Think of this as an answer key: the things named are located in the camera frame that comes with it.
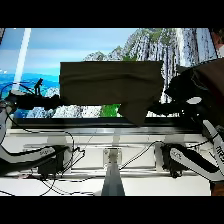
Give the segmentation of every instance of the dark green cloth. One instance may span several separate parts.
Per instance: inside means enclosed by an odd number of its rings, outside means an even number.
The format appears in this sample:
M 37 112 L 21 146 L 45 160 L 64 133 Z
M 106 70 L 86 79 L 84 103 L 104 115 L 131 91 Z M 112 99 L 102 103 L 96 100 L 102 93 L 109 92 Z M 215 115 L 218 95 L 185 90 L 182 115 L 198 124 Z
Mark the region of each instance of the dark green cloth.
M 144 123 L 162 95 L 162 61 L 61 62 L 60 96 L 67 105 L 121 104 L 119 113 Z

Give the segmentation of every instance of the blue sky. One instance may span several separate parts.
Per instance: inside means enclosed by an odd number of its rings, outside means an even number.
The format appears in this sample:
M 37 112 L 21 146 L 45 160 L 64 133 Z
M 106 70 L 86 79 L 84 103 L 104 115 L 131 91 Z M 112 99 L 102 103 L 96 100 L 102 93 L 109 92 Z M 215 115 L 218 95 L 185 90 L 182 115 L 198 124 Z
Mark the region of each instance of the blue sky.
M 32 28 L 24 73 L 58 76 L 60 62 L 82 61 L 90 53 L 124 46 L 137 28 Z M 0 69 L 15 73 L 23 28 L 7 28 L 0 45 Z

